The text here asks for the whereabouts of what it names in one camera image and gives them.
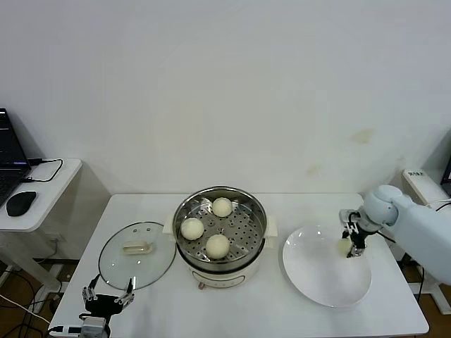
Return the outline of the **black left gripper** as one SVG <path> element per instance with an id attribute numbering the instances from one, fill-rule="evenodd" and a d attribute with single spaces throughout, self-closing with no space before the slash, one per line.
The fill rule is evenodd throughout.
<path id="1" fill-rule="evenodd" d="M 99 275 L 94 277 L 87 287 L 82 289 L 82 298 L 85 302 L 85 310 L 91 315 L 117 315 L 133 302 L 135 298 L 136 277 L 131 277 L 122 296 L 96 295 L 95 287 L 99 280 Z"/>

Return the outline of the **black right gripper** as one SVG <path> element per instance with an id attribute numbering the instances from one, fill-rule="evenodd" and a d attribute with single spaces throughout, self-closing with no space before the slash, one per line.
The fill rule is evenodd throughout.
<path id="1" fill-rule="evenodd" d="M 353 245 L 347 253 L 347 258 L 360 257 L 366 248 L 366 238 L 369 235 L 368 232 L 360 228 L 356 222 L 348 222 L 345 229 L 342 232 L 342 238 L 351 238 Z"/>

